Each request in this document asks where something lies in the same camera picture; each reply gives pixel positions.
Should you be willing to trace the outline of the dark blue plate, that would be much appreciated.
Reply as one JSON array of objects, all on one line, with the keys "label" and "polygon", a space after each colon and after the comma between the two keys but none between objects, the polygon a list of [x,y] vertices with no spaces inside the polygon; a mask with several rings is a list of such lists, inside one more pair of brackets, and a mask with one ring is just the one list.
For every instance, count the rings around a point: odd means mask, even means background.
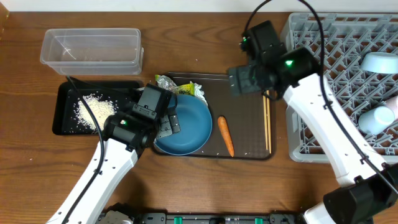
[{"label": "dark blue plate", "polygon": [[180,132],[157,139],[154,147],[175,156],[192,154],[203,147],[211,136],[211,113],[202,100],[190,95],[177,95],[175,110]]}]

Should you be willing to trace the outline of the white rice pile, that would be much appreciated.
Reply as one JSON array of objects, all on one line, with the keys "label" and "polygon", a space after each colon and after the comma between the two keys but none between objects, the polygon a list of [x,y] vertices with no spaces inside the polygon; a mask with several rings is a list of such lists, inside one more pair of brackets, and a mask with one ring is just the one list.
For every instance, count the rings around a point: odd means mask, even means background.
[{"label": "white rice pile", "polygon": [[[102,100],[101,97],[102,95],[97,96],[95,94],[90,94],[83,96],[83,99],[86,101],[86,104],[94,114],[100,129],[103,130],[106,119],[108,116],[111,116],[117,112],[118,106],[109,99]],[[81,100],[78,100],[77,103],[74,103],[73,112],[75,114],[73,120],[77,122],[78,126],[82,126],[83,131],[97,131],[90,113]]]}]

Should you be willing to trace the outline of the light blue bowl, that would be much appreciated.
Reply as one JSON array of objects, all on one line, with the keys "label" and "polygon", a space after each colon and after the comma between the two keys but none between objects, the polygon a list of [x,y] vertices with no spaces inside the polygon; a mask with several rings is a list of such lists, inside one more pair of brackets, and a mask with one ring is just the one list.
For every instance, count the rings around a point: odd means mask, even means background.
[{"label": "light blue bowl", "polygon": [[365,55],[361,69],[367,72],[397,73],[397,55],[385,52],[371,52]]}]

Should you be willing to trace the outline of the light blue cup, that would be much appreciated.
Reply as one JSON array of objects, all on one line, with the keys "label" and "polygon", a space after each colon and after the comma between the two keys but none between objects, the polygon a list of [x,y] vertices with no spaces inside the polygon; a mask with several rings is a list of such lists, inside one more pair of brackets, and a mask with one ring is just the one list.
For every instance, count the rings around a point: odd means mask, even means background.
[{"label": "light blue cup", "polygon": [[379,134],[394,121],[394,112],[386,106],[379,106],[363,113],[358,119],[358,126],[366,134]]}]

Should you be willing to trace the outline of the pale pink cup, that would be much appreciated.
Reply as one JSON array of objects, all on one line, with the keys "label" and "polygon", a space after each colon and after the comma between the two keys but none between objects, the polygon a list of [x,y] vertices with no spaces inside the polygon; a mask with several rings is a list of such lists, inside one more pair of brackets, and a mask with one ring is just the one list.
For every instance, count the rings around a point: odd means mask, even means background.
[{"label": "pale pink cup", "polygon": [[386,101],[385,106],[393,112],[395,120],[397,121],[398,120],[398,96],[388,99]]}]

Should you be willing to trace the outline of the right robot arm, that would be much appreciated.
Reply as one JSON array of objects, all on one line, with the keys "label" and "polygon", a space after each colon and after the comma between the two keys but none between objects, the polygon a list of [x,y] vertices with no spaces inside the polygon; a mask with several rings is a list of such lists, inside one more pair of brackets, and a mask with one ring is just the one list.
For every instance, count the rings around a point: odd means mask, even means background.
[{"label": "right robot arm", "polygon": [[274,90],[305,122],[326,154],[339,188],[303,214],[306,223],[369,223],[397,201],[397,164],[363,138],[333,96],[305,48],[275,47],[248,65],[228,69],[234,95]]}]

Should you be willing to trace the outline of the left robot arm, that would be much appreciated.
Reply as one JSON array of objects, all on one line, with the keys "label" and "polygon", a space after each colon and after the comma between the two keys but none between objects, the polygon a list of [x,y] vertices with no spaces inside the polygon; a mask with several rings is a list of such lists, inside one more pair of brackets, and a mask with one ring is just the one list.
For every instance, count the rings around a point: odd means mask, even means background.
[{"label": "left robot arm", "polygon": [[143,150],[151,147],[161,125],[176,114],[175,93],[147,85],[138,102],[107,118],[88,167],[49,223],[96,223],[123,177]]}]

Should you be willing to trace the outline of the black waste tray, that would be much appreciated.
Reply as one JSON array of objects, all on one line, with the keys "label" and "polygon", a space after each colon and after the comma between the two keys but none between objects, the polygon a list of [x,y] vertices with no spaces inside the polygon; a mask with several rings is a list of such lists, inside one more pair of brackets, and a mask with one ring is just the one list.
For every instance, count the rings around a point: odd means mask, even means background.
[{"label": "black waste tray", "polygon": [[118,110],[123,110],[128,103],[138,101],[139,96],[133,93],[140,89],[142,83],[137,81],[74,81],[73,84],[65,82],[59,86],[52,131],[56,135],[83,135],[97,134],[98,132],[83,131],[73,120],[73,105],[80,98],[76,95],[77,88],[82,96],[95,94],[101,99],[113,101]]}]

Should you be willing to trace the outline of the grey dishwasher rack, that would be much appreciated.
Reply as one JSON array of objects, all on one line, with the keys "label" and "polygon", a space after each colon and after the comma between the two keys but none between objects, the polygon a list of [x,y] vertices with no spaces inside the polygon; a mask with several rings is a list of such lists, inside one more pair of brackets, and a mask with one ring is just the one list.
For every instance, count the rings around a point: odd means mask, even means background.
[{"label": "grey dishwasher rack", "polygon": [[[325,77],[341,107],[358,127],[361,114],[384,106],[397,96],[397,73],[374,73],[360,68],[370,52],[397,55],[397,14],[323,13],[319,17],[325,35]],[[305,47],[319,59],[319,27],[312,14],[291,13],[280,39],[288,51]],[[289,156],[293,161],[328,163],[307,125],[289,106],[286,122]],[[397,121],[377,135],[362,135],[387,163],[397,162]]]}]

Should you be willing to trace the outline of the silver foil wrapper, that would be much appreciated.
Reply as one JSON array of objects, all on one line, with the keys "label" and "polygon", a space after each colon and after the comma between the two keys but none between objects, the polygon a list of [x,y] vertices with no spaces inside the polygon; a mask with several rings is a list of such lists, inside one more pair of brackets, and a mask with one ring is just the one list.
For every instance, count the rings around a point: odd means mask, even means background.
[{"label": "silver foil wrapper", "polygon": [[165,75],[155,75],[157,85],[165,90],[175,93],[178,90],[178,86],[174,81]]}]

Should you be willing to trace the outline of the yellow green pandan packet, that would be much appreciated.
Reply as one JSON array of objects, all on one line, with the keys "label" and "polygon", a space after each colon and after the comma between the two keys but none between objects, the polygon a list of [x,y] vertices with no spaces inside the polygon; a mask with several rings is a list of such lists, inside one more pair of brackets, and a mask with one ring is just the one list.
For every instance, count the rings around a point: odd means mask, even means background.
[{"label": "yellow green pandan packet", "polygon": [[175,91],[176,94],[179,95],[195,95],[195,85],[194,83],[190,82],[184,85],[180,85],[177,87],[177,90]]}]

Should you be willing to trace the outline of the white crumpled tissue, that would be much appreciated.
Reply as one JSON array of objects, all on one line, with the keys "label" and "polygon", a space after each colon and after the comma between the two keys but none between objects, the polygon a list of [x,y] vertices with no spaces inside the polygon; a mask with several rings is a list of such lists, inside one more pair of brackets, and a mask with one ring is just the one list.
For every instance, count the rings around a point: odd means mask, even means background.
[{"label": "white crumpled tissue", "polygon": [[201,88],[202,85],[194,83],[194,96],[208,106],[208,103],[205,99],[205,92]]}]

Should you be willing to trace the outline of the orange carrot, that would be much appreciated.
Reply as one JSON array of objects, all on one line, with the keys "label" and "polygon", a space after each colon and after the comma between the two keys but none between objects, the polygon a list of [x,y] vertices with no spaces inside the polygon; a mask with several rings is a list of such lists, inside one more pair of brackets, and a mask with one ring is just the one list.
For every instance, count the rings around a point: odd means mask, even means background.
[{"label": "orange carrot", "polygon": [[230,156],[234,157],[234,146],[229,132],[229,127],[224,116],[218,117],[218,127]]}]

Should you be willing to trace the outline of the brown serving tray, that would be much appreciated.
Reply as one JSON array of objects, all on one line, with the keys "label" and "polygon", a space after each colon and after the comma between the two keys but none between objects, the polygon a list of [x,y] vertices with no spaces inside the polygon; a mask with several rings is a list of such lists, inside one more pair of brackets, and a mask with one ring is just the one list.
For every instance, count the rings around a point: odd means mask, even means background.
[{"label": "brown serving tray", "polygon": [[[271,158],[272,154],[266,149],[262,95],[250,93],[233,96],[227,75],[172,72],[166,75],[178,85],[188,82],[202,85],[201,89],[205,92],[205,99],[208,102],[213,120],[211,136],[203,147],[189,154],[189,157],[255,161]],[[230,156],[220,133],[217,122],[219,116],[226,118],[234,146],[234,157]]]}]

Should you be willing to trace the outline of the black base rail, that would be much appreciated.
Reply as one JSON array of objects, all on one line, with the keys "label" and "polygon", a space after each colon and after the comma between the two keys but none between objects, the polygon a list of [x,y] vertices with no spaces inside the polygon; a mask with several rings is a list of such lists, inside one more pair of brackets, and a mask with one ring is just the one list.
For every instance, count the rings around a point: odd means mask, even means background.
[{"label": "black base rail", "polygon": [[296,224],[304,223],[297,215],[293,214],[268,214],[268,215],[194,215],[194,214],[166,214],[145,213],[129,217],[116,211],[102,213],[96,223],[117,224]]}]

